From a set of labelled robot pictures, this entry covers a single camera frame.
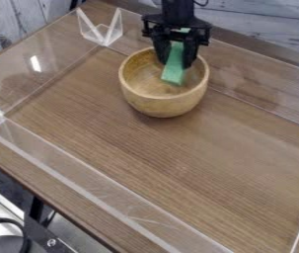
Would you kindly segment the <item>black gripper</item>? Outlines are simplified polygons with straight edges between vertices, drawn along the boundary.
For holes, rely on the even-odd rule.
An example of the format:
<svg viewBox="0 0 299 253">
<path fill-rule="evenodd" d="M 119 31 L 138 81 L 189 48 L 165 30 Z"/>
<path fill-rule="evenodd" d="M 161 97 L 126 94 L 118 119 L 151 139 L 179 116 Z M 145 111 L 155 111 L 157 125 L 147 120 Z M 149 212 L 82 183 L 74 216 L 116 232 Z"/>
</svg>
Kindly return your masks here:
<svg viewBox="0 0 299 253">
<path fill-rule="evenodd" d="M 151 38 L 157 58 L 166 64 L 171 50 L 171 42 L 183 42 L 183 68 L 191 67 L 198 55 L 199 44 L 210 43 L 213 25 L 193 17 L 186 23 L 181 20 L 169 23 L 162 14 L 147 14 L 142 16 L 145 23 L 143 36 Z"/>
</svg>

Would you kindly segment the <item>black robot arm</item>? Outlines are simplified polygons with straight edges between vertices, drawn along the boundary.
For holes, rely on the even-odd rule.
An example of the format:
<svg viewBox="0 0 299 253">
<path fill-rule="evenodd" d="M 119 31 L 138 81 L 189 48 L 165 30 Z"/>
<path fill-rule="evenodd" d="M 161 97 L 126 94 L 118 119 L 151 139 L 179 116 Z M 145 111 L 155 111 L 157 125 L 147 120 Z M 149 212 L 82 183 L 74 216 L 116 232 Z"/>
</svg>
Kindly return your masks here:
<svg viewBox="0 0 299 253">
<path fill-rule="evenodd" d="M 183 45 L 183 68 L 195 61 L 199 46 L 210 44 L 213 25 L 195 17 L 195 5 L 194 0 L 162 0 L 161 12 L 142 16 L 143 36 L 151 39 L 162 64 L 167 64 L 174 42 Z"/>
</svg>

